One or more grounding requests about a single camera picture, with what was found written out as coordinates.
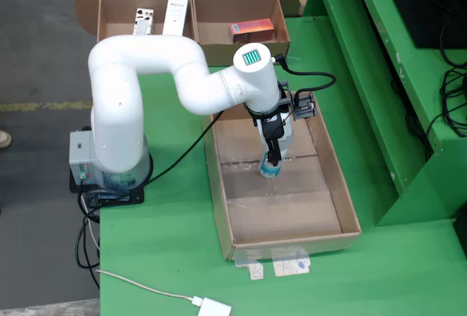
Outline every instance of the concrete floor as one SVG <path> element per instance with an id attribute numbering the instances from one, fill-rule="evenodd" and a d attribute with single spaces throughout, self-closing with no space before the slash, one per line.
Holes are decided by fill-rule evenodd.
<path id="1" fill-rule="evenodd" d="M 0 128 L 13 137 L 0 152 L 0 309 L 96 298 L 74 262 L 81 214 L 68 192 L 69 132 L 90 111 L 46 104 L 91 100 L 96 39 L 73 0 L 0 0 L 0 18 Z"/>

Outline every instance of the shoe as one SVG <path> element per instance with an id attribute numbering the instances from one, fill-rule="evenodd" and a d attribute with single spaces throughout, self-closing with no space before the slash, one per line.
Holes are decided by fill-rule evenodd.
<path id="1" fill-rule="evenodd" d="M 6 131 L 0 130 L 0 149 L 8 147 L 10 143 L 12 137 Z"/>

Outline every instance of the orange box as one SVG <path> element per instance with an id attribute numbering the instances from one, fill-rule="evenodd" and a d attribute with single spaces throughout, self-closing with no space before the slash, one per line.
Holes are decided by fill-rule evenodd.
<path id="1" fill-rule="evenodd" d="M 264 42 L 274 39 L 274 26 L 269 18 L 230 23 L 229 26 L 234 44 Z"/>

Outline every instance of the yellow floor marking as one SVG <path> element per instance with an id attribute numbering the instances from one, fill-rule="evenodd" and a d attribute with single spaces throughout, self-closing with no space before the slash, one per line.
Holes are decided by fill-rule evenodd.
<path id="1" fill-rule="evenodd" d="M 35 110 L 65 110 L 65 109 L 90 109 L 91 101 L 76 102 L 47 102 L 47 103 L 3 103 L 0 104 L 0 112 L 33 112 Z"/>

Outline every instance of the open cardboard box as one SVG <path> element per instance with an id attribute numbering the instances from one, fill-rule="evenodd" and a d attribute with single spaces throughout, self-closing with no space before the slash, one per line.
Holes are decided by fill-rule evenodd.
<path id="1" fill-rule="evenodd" d="M 74 0 L 78 23 L 97 41 L 132 35 L 137 8 L 154 10 L 154 34 L 162 34 L 168 0 Z M 208 65 L 230 66 L 244 44 L 233 44 L 229 23 L 270 18 L 274 39 L 264 44 L 272 55 L 287 55 L 290 37 L 279 0 L 190 0 L 183 36 L 203 48 Z"/>
<path id="2" fill-rule="evenodd" d="M 205 119 L 205 126 L 212 116 Z M 318 112 L 293 121 L 281 172 L 259 175 L 263 145 L 243 106 L 224 111 L 205 136 L 223 256 L 244 261 L 341 250 L 361 234 L 336 153 Z"/>
<path id="3" fill-rule="evenodd" d="M 78 23 L 97 41 L 115 35 L 132 35 L 137 8 L 154 10 L 154 34 L 162 34 L 168 0 L 74 0 Z M 195 39 L 193 11 L 188 2 L 183 36 Z"/>
<path id="4" fill-rule="evenodd" d="M 210 66 L 230 66 L 244 44 L 233 44 L 229 23 L 269 18 L 274 39 L 263 42 L 272 55 L 287 55 L 290 37 L 279 0 L 193 0 L 195 38 Z"/>

